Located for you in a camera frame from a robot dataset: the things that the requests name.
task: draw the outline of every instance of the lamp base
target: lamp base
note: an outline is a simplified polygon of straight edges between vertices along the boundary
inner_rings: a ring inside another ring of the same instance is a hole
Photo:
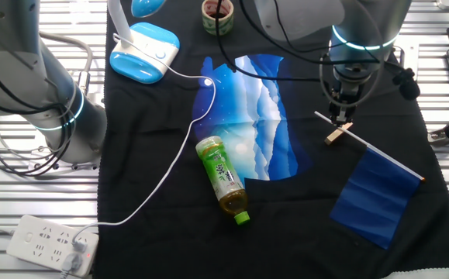
[[[119,41],[110,54],[112,69],[144,84],[159,81],[168,70],[161,62],[169,66],[178,54],[178,37],[173,32],[147,22],[132,25],[130,31],[133,44],[153,58],[132,46],[124,47]]]

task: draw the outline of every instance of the power strip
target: power strip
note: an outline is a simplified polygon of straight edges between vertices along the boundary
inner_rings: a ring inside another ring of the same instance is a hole
[[[46,221],[30,215],[24,215],[19,221],[14,235],[7,248],[7,254],[40,266],[61,271],[67,255],[79,253],[74,251],[72,238],[78,231],[68,226]],[[97,250],[98,236],[82,232],[76,239],[88,244],[81,254],[82,265],[70,275],[85,277],[92,268],[93,258]]]

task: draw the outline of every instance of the bottle label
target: bottle label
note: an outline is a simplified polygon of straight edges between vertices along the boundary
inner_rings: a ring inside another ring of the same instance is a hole
[[[203,160],[218,200],[243,189],[240,178],[222,146],[210,150]]]

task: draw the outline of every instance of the blue flag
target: blue flag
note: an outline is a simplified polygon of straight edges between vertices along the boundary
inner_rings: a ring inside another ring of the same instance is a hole
[[[388,249],[420,179],[367,149],[341,192],[331,219]]]

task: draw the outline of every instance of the wooden clothespin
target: wooden clothespin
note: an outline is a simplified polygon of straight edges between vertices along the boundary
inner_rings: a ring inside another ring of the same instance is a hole
[[[349,129],[351,126],[353,125],[353,123],[347,123],[345,125],[343,125],[344,129]],[[341,129],[336,129],[336,131],[334,131],[333,133],[331,133],[325,140],[324,143],[326,143],[327,145],[331,145],[331,143],[333,143],[333,141],[335,141],[337,138],[339,138],[341,135],[343,135],[344,132]]]

